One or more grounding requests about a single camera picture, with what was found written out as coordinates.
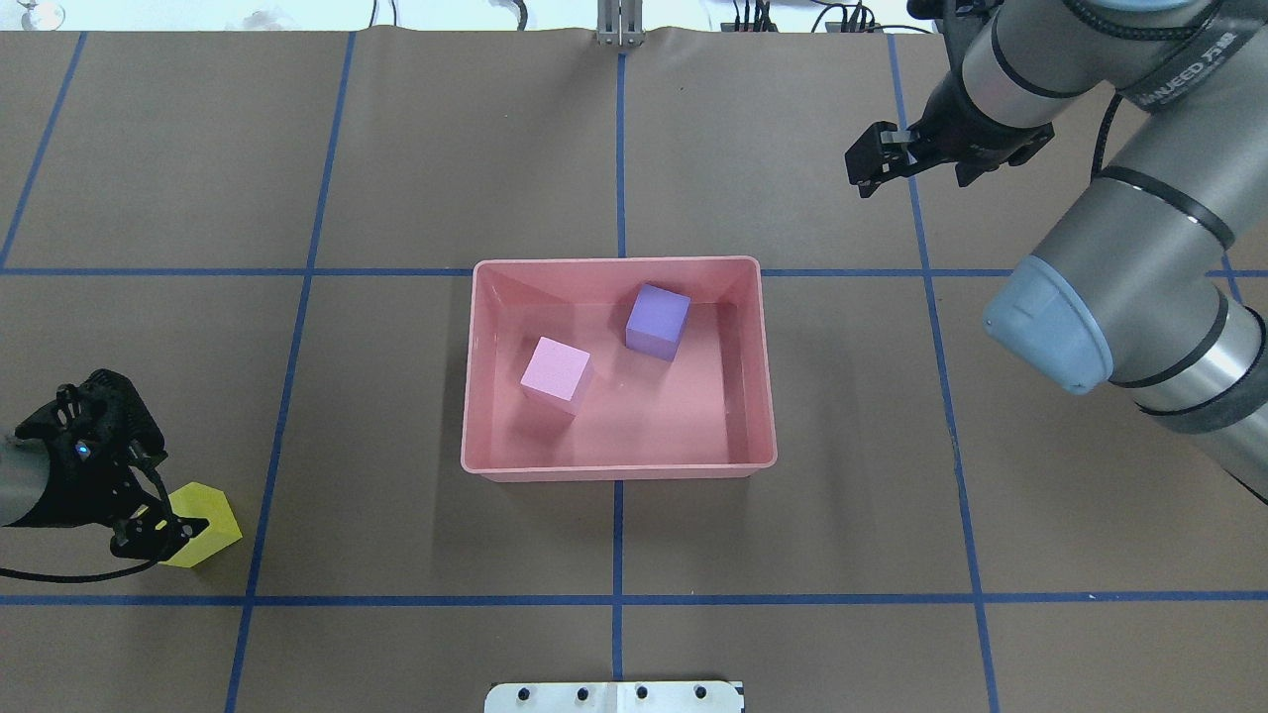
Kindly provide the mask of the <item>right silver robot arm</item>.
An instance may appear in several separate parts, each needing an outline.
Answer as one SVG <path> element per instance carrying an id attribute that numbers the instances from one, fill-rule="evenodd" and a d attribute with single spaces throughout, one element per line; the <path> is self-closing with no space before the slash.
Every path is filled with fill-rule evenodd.
<path id="1" fill-rule="evenodd" d="M 1014 266 L 984 313 L 1007 351 L 1074 395 L 1122 388 L 1265 497 L 1265 317 L 1208 270 L 1265 219 L 1263 1 L 1004 1 L 922 117 L 869 127 L 851 184 L 1023 165 L 1101 84 L 1146 115 Z"/>

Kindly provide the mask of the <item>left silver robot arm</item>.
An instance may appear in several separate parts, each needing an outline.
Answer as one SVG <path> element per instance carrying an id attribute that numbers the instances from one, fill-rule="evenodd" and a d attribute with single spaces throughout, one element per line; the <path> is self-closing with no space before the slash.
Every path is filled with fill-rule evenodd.
<path id="1" fill-rule="evenodd" d="M 170 497 L 150 494 L 131 466 L 100 461 L 85 478 L 49 458 L 41 442 L 3 442 L 3 525 L 9 528 L 110 529 L 110 554 L 120 559 L 167 562 L 208 532 L 202 516 L 180 516 Z"/>

